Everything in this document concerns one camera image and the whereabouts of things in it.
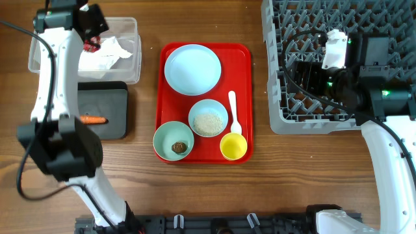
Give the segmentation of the red snack wrapper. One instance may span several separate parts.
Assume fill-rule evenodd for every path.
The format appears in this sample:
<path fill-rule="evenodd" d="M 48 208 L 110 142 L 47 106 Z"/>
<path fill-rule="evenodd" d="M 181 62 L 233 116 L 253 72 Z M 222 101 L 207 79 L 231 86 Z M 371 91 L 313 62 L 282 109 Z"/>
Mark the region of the red snack wrapper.
<path fill-rule="evenodd" d="M 99 36 L 92 37 L 91 39 L 86 39 L 84 41 L 83 49 L 86 52 L 94 53 L 101 48 L 101 38 Z"/>

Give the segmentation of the white napkin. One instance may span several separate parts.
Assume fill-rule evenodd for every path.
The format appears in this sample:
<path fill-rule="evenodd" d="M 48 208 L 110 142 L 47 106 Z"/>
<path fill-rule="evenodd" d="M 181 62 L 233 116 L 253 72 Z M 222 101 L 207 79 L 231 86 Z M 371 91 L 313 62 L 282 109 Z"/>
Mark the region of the white napkin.
<path fill-rule="evenodd" d="M 118 39 L 113 36 L 101 40 L 101 48 L 89 53 L 83 50 L 79 59 L 79 70 L 108 70 L 119 59 L 129 59 L 133 54 L 122 48 Z"/>

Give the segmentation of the orange carrot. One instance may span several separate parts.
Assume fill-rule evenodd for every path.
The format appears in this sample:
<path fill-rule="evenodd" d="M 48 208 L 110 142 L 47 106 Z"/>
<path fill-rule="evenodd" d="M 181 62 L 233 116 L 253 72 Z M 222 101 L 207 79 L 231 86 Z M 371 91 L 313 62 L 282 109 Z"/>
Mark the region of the orange carrot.
<path fill-rule="evenodd" d="M 80 116 L 80 120 L 86 125 L 100 125 L 108 122 L 108 120 L 104 117 L 91 115 L 82 115 Z"/>

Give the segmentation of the yellow cup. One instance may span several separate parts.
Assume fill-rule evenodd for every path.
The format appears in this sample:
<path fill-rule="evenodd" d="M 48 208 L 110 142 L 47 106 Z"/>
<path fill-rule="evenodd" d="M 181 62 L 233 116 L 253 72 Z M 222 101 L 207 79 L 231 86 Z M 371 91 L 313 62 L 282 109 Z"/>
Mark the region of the yellow cup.
<path fill-rule="evenodd" d="M 229 161 L 236 161 L 244 157 L 248 149 L 246 139 L 238 133 L 228 133 L 220 141 L 220 152 Z"/>

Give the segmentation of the light blue rice bowl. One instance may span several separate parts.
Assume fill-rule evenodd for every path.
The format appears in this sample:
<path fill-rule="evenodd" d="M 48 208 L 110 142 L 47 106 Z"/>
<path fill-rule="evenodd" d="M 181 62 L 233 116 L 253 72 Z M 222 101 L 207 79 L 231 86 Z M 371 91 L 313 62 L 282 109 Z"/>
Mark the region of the light blue rice bowl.
<path fill-rule="evenodd" d="M 190 128 L 201 137 L 215 137 L 228 124 L 228 112 L 220 102 L 203 99 L 195 103 L 188 114 Z"/>

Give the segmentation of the green bowl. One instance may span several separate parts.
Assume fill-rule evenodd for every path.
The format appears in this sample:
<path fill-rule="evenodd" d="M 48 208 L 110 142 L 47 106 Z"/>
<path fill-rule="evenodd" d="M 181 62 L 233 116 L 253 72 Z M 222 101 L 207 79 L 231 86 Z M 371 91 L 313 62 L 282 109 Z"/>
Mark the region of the green bowl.
<path fill-rule="evenodd" d="M 184 142 L 187 150 L 176 154 L 172 151 L 172 145 L 176 142 Z M 189 155 L 194 146 L 194 134 L 190 127 L 183 122 L 171 121 L 162 124 L 153 136 L 153 148 L 156 154 L 169 162 L 180 161 Z"/>

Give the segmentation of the brown food ball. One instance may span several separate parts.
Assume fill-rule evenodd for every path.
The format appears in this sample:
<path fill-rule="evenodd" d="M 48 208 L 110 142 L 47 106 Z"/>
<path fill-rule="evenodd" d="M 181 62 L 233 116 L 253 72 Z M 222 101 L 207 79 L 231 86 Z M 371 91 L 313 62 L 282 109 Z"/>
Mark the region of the brown food ball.
<path fill-rule="evenodd" d="M 186 152 L 187 145 L 184 142 L 176 142 L 172 145 L 172 151 L 176 154 L 181 154 Z"/>

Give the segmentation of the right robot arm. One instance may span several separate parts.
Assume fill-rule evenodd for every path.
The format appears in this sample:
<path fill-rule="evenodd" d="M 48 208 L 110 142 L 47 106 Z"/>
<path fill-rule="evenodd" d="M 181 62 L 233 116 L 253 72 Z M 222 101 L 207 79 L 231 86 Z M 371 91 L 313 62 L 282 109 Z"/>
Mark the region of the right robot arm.
<path fill-rule="evenodd" d="M 386 34 L 317 32 L 322 62 L 284 76 L 303 94 L 353 116 L 370 152 L 380 233 L 415 232 L 415 91 L 389 78 Z"/>

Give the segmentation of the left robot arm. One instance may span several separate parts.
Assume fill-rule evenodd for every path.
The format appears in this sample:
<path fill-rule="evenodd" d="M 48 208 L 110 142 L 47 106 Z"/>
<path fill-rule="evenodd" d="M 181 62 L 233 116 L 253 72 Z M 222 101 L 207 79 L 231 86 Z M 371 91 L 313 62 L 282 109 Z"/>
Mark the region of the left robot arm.
<path fill-rule="evenodd" d="M 109 28 L 100 7 L 84 0 L 46 1 L 33 24 L 41 66 L 30 122 L 18 127 L 23 159 L 32 158 L 43 174 L 73 189 L 93 214 L 97 233 L 144 233 L 103 171 L 99 137 L 79 118 L 79 59 L 85 42 Z"/>

